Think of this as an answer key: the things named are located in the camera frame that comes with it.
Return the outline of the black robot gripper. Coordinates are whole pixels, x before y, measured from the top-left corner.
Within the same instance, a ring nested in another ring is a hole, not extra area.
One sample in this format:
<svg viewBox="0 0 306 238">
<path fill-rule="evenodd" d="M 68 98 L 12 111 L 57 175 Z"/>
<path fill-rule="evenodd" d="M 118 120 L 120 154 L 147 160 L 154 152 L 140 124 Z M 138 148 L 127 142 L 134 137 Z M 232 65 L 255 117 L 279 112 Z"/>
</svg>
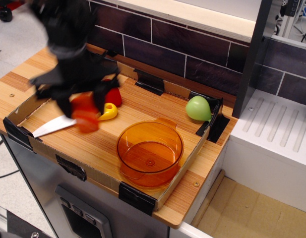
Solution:
<svg viewBox="0 0 306 238">
<path fill-rule="evenodd" d="M 82 92 L 93 92 L 95 106 L 104 112 L 105 97 L 119 87 L 117 62 L 85 50 L 71 59 L 59 59 L 51 71 L 30 79 L 36 87 L 38 98 L 52 98 L 67 118 L 72 116 L 70 96 Z"/>
</svg>

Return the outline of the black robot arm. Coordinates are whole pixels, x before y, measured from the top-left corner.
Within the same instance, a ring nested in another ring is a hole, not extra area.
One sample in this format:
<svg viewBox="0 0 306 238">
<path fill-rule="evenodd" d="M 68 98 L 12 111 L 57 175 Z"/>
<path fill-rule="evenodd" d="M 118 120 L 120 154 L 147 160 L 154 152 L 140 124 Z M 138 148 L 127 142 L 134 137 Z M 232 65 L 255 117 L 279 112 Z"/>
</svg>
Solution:
<svg viewBox="0 0 306 238">
<path fill-rule="evenodd" d="M 97 55 L 87 49 L 88 36 L 97 21 L 85 0 L 30 0 L 29 7 L 44 25 L 49 51 L 56 56 L 57 65 L 51 71 L 30 80 L 37 98 L 51 98 L 66 117 L 72 117 L 71 95 L 93 92 L 100 114 L 104 113 L 105 96 L 119 87 L 116 77 L 103 81 L 107 75 L 118 75 L 115 61 L 106 54 Z"/>
</svg>

